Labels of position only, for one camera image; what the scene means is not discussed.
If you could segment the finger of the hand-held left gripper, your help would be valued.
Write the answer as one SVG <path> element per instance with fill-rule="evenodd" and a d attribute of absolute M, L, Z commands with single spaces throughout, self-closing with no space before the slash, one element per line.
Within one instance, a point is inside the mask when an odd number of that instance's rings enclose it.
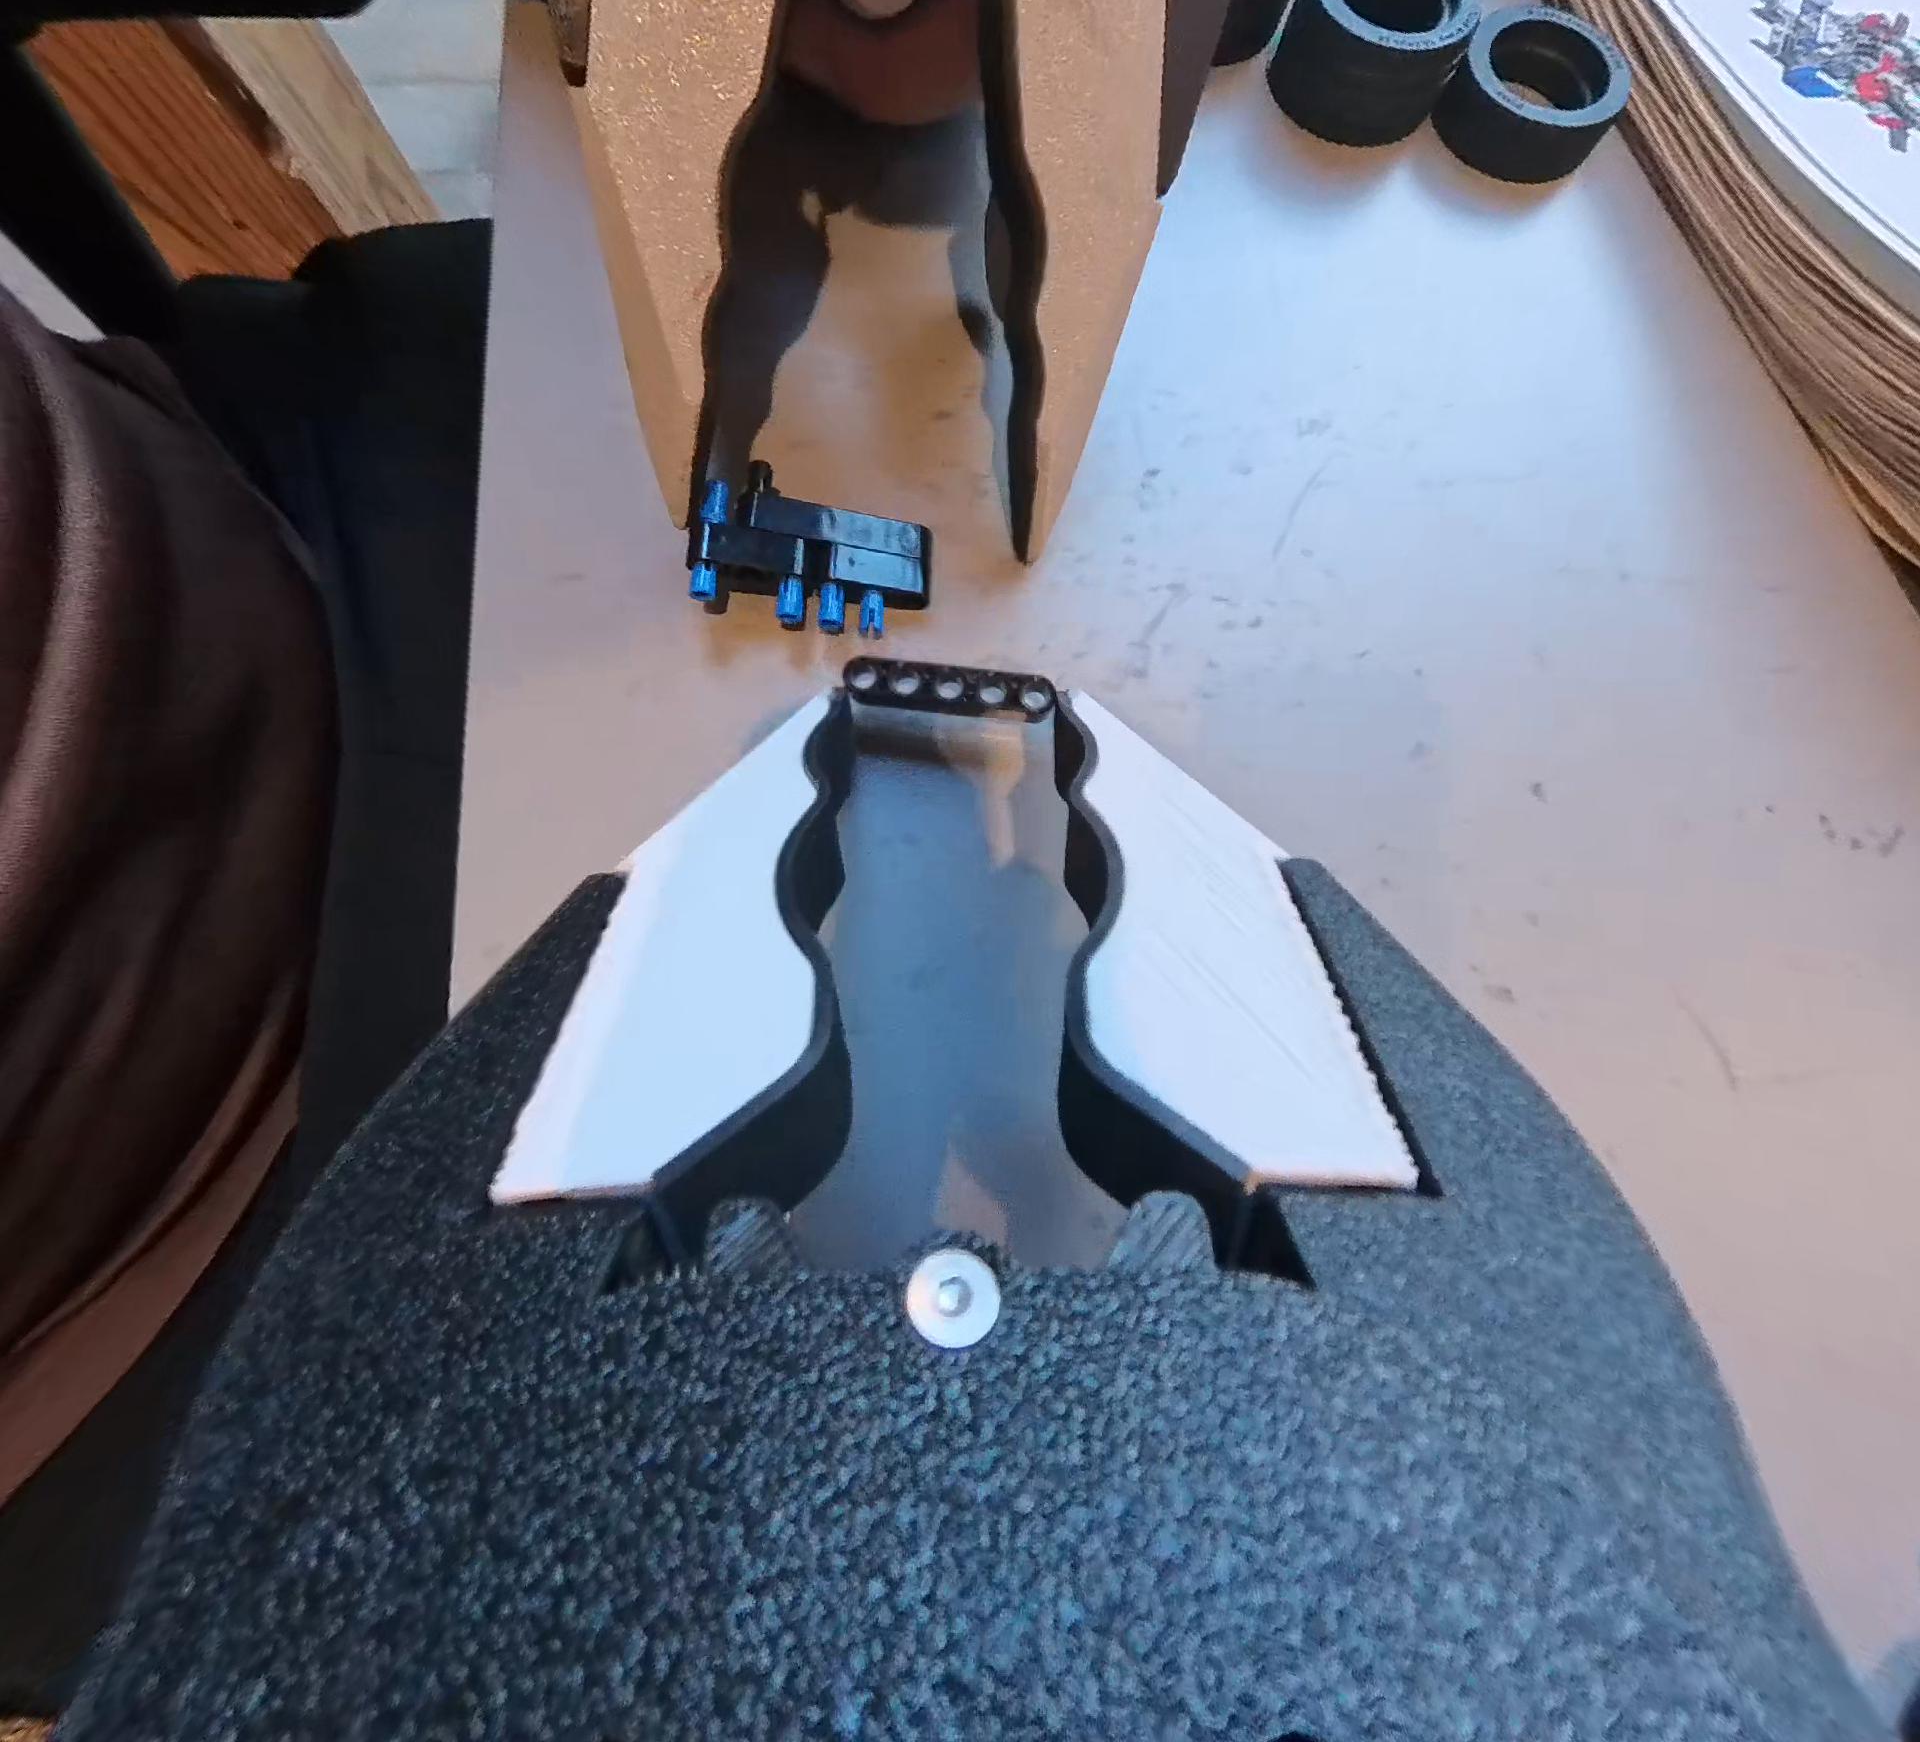
<path fill-rule="evenodd" d="M 636 429 L 686 529 L 705 476 L 728 186 L 787 0 L 591 0 L 577 133 Z"/>
<path fill-rule="evenodd" d="M 978 0 L 984 275 L 1012 552 L 1070 500 L 1159 228 L 1169 0 Z"/>

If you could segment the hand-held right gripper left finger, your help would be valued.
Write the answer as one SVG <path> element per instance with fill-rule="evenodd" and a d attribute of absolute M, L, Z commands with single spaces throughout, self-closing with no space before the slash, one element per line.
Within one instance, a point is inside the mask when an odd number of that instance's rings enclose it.
<path fill-rule="evenodd" d="M 666 1253 L 701 1253 L 728 1202 L 789 1218 L 821 1190 L 852 1134 L 824 945 L 852 770 L 852 700 L 818 692 L 625 856 L 495 1209 L 636 1202 Z"/>

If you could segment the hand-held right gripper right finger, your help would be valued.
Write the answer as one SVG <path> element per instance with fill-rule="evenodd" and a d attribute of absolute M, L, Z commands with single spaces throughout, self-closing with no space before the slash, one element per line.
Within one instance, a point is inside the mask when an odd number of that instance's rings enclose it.
<path fill-rule="evenodd" d="M 1219 1263 L 1299 1263 L 1278 1194 L 1414 1194 L 1422 1164 L 1286 854 L 1081 690 L 1056 700 L 1064 886 L 1059 1123 L 1111 1202 L 1187 1195 Z"/>

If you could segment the black perforated brick beam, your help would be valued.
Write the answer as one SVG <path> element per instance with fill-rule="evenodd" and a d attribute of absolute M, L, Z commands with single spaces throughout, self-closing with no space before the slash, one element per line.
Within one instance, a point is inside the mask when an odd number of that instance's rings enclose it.
<path fill-rule="evenodd" d="M 1040 724 L 1056 714 L 1059 690 L 1038 673 L 975 671 L 951 662 L 854 655 L 841 688 L 854 703 L 967 720 Z"/>

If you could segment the black brick assembly blue pins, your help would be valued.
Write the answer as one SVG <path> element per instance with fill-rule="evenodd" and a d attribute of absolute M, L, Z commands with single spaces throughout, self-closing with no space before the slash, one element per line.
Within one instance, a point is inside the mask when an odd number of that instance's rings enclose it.
<path fill-rule="evenodd" d="M 768 599 L 782 631 L 881 638 L 891 613 L 932 606 L 934 529 L 785 494 L 756 459 L 742 480 L 710 477 L 695 493 L 688 593 L 710 613 L 735 596 Z"/>

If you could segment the white desk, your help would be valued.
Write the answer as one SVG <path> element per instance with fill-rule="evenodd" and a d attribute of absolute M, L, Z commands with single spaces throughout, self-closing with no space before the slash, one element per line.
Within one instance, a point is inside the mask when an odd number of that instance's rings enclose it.
<path fill-rule="evenodd" d="M 451 1000 L 838 682 L 686 593 L 594 149 L 506 0 Z M 1093 440 L 1008 548 L 1008 361 L 963 152 L 830 265 L 773 371 L 785 488 L 937 532 L 881 652 L 1036 671 L 1364 903 L 1551 1091 L 1704 1332 L 1879 1704 L 1917 1677 L 1917 611 L 1622 140 L 1501 191 L 1217 77 Z M 830 912 L 854 1127 L 826 1267 L 923 1231 L 1074 1267 L 1070 811 L 1043 730 L 861 709 Z"/>

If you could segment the person's brown shirt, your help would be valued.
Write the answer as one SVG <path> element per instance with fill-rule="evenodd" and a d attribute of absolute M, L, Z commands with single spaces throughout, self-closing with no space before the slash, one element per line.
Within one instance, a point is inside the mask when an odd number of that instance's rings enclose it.
<path fill-rule="evenodd" d="M 174 372 L 4 295 L 4 1501 L 297 1123 L 341 685 L 295 529 Z"/>

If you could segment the thick instruction booklet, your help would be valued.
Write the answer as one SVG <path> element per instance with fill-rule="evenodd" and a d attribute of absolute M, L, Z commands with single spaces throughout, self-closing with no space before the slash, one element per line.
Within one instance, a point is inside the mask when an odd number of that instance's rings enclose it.
<path fill-rule="evenodd" d="M 1629 58 L 1622 128 L 1876 539 L 1917 563 L 1917 0 L 1548 0 Z"/>

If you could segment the black chair frame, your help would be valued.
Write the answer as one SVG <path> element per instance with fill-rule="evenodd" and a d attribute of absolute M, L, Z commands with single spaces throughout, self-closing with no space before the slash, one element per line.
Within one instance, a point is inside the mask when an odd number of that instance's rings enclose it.
<path fill-rule="evenodd" d="M 103 334 L 174 340 L 179 279 L 61 95 L 4 32 L 4 235 Z"/>

